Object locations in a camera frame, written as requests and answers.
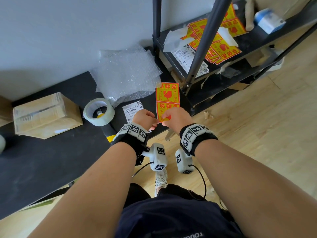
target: hand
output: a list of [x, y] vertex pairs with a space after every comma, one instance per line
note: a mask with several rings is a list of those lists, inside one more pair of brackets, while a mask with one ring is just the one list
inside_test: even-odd
[[154, 130], [157, 127], [159, 120], [155, 118], [154, 113], [142, 109], [135, 114], [132, 122], [141, 125], [146, 130]]
[[183, 108], [168, 109], [162, 115], [162, 118], [170, 119], [168, 121], [163, 121], [162, 125], [171, 128], [178, 135], [182, 128], [194, 123], [192, 117]]

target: white sneaker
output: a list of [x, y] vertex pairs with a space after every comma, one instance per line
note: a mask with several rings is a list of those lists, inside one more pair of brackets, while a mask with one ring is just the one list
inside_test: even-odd
[[156, 197], [157, 194], [157, 187], [164, 187], [167, 186], [167, 170], [163, 169], [162, 171], [156, 171], [155, 172], [155, 191], [154, 191], [154, 197]]

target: stack of fragile stickers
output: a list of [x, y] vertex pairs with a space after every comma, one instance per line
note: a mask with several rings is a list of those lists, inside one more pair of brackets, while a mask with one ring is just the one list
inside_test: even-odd
[[163, 113], [170, 108], [179, 108], [179, 84], [163, 82], [160, 88], [156, 88], [156, 115], [160, 123], [169, 119], [162, 118]]
[[[192, 41], [188, 45], [192, 47], [194, 50], [197, 50], [206, 24], [207, 24], [206, 18], [189, 23], [187, 25], [188, 27], [187, 35], [182, 37], [181, 39], [186, 39], [189, 37], [194, 38], [195, 41]], [[236, 37], [236, 36], [247, 33], [244, 26], [242, 25], [240, 20], [237, 18], [236, 12], [232, 4], [230, 5], [220, 26], [227, 28], [232, 37]], [[210, 63], [214, 63], [218, 65], [239, 53], [241, 53], [239, 48], [235, 46], [229, 46], [228, 43], [222, 38], [222, 36], [220, 36], [220, 34], [217, 33], [207, 52], [205, 59]]]

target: white wall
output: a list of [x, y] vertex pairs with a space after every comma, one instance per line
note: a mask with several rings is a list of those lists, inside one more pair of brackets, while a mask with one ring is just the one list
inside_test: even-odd
[[[163, 0], [162, 30], [214, 0]], [[99, 49], [152, 43], [152, 0], [1, 0], [0, 95], [17, 100], [95, 66]]]

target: forearm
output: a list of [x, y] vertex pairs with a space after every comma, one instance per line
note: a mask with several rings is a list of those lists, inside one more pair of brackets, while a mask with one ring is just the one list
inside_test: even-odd
[[316, 201], [289, 180], [217, 140], [195, 150], [212, 186], [248, 237], [306, 237]]
[[113, 237], [136, 162], [119, 142], [97, 160], [29, 236]]

